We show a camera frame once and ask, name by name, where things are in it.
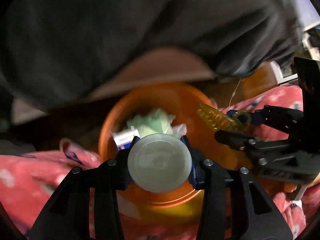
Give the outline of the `yellow plastic wrapper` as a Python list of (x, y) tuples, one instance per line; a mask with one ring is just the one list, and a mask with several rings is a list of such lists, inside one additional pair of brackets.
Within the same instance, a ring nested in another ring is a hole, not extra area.
[(197, 114), (214, 131), (225, 130), (229, 132), (245, 133), (250, 125), (242, 125), (230, 118), (227, 114), (208, 105), (200, 104)]

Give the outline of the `white round jar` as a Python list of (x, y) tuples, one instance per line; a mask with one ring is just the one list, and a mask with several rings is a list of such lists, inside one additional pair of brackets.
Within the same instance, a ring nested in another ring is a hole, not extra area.
[(132, 146), (127, 167), (140, 188), (164, 193), (178, 189), (188, 180), (192, 158), (180, 139), (168, 134), (151, 134)]

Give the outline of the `blue white medicine box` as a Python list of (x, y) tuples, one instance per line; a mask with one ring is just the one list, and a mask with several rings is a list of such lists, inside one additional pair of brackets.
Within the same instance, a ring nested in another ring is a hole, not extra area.
[(122, 130), (121, 132), (112, 133), (112, 137), (117, 146), (117, 149), (124, 150), (130, 147), (134, 137), (140, 137), (140, 135), (139, 131), (131, 126), (130, 128)]

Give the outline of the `orange plastic trash bin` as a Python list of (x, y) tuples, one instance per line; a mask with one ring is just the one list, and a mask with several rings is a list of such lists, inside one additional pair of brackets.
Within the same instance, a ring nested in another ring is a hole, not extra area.
[[(214, 132), (198, 116), (201, 104), (212, 101), (198, 89), (181, 83), (165, 83), (134, 89), (108, 113), (101, 129), (98, 152), (102, 160), (114, 158), (118, 146), (114, 135), (132, 128), (136, 116), (156, 113), (159, 130), (175, 137), (186, 135), (191, 146), (227, 169), (251, 167), (243, 152), (218, 143)], [(194, 239), (201, 216), (203, 191), (185, 182), (167, 193), (152, 193), (130, 184), (117, 192), (121, 223), (126, 239)]]

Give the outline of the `pink patterned pajama leg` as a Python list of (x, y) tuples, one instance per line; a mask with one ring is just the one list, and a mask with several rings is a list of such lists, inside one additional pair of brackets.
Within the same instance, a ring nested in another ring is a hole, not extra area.
[(1, 204), (24, 235), (68, 172), (75, 166), (87, 170), (101, 164), (98, 154), (62, 139), (60, 149), (1, 155)]

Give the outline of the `green crumpled tissue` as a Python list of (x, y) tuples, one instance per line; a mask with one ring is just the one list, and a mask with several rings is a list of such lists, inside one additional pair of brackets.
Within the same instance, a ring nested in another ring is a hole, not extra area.
[(187, 133), (186, 124), (172, 126), (176, 116), (168, 114), (162, 109), (154, 109), (145, 116), (136, 115), (126, 122), (128, 128), (133, 126), (139, 131), (140, 138), (151, 134), (168, 134), (178, 139)]

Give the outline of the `dark grey plush blanket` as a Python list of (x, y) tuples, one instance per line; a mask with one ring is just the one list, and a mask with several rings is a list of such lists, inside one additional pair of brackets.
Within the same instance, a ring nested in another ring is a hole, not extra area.
[(301, 35), (294, 0), (1, 0), (1, 86), (53, 108), (164, 47), (219, 76), (248, 76), (287, 62)]

